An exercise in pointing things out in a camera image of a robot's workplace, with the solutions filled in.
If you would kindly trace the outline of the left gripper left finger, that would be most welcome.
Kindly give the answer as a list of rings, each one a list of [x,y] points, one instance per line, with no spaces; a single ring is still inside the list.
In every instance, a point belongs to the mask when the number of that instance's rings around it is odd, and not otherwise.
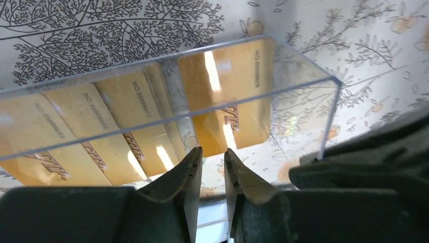
[[[1,197],[1,242],[195,242],[202,148],[133,187],[20,187]]]

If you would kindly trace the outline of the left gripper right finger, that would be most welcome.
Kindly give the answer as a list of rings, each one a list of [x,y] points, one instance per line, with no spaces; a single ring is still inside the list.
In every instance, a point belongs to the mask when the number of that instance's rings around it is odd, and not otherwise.
[[[224,166],[235,242],[428,242],[428,206],[392,185],[346,177],[282,191],[231,149]]]

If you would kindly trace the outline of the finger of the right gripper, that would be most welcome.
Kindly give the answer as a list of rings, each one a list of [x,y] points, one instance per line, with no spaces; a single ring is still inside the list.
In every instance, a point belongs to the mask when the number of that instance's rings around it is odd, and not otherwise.
[[[306,188],[386,188],[428,207],[428,111],[406,116],[355,139],[330,147],[322,159],[300,158],[289,170],[291,183]]]

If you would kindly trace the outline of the clear plastic card box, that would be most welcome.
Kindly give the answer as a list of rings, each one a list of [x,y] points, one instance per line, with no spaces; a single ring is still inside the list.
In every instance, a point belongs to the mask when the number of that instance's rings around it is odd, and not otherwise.
[[[221,192],[232,149],[272,183],[323,154],[340,81],[270,35],[1,92],[1,169],[25,186],[145,185],[203,149]]]

